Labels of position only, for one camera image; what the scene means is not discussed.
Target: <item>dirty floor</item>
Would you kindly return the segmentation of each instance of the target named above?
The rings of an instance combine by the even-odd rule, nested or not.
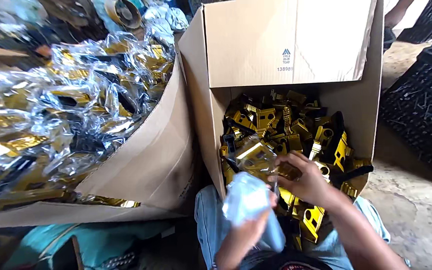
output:
[[[382,88],[387,88],[430,43],[395,42],[384,54]],[[391,233],[391,247],[414,270],[432,270],[432,173],[404,142],[379,123],[375,172],[362,196],[379,211]]]

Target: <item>plastic crate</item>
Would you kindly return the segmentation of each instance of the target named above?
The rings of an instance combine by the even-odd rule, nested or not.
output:
[[[383,93],[380,116],[432,169],[432,47]]]
[[[432,0],[429,0],[414,26],[404,29],[397,39],[414,44],[432,39]]]

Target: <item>gold foil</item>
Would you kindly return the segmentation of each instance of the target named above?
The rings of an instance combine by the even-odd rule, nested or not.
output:
[[[136,208],[141,206],[141,203],[132,200],[114,199],[96,195],[87,195],[86,197],[79,199],[79,202],[81,204],[99,204],[123,208]]]

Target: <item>person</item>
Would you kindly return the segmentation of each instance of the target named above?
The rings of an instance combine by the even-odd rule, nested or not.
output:
[[[231,227],[222,214],[218,193],[210,185],[197,194],[194,214],[208,269],[409,269],[387,244],[389,233],[367,200],[358,197],[353,204],[344,193],[328,184],[316,164],[301,153],[291,151],[278,156],[275,165],[282,162],[300,169],[302,176],[298,180],[275,176],[278,184],[303,201],[323,207],[335,230],[306,254],[289,249],[279,254],[259,250],[257,243],[265,231],[269,211],[273,210],[266,210],[259,218],[248,220],[240,227]]]

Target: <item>blue jeans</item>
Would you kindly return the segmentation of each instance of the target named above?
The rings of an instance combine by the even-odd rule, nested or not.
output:
[[[362,197],[358,197],[354,205],[366,216],[376,233],[389,243],[389,232],[384,227],[375,207]],[[194,219],[198,224],[198,239],[208,269],[211,268],[214,256],[231,228],[230,222],[223,216],[222,207],[223,203],[213,185],[201,189],[196,195]],[[325,262],[333,270],[353,270],[348,255],[339,240],[338,232],[332,228],[324,240],[317,245],[305,242],[304,249],[307,256]],[[274,254],[272,251],[253,249],[241,262],[240,269],[249,270]]]

